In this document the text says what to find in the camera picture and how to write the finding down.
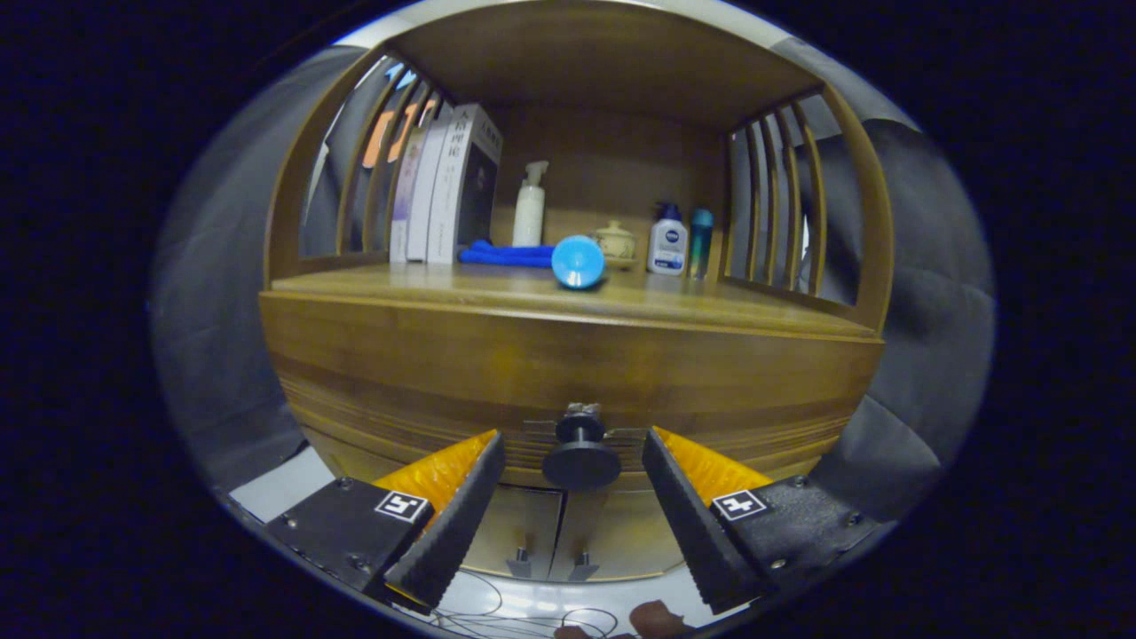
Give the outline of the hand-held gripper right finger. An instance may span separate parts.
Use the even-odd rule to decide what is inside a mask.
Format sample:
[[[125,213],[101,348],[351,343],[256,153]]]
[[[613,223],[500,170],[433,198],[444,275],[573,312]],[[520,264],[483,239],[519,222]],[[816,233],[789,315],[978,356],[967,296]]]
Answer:
[[[645,435],[642,465],[715,614],[803,592],[883,534],[879,518],[812,478],[771,480],[658,426]]]

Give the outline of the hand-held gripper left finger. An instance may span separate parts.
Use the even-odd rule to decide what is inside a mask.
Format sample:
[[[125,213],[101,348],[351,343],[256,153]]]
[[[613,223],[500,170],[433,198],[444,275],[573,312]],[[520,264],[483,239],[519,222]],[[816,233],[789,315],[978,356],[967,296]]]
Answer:
[[[348,588],[431,613],[462,566],[504,465],[503,437],[490,430],[371,482],[333,478],[266,530]]]

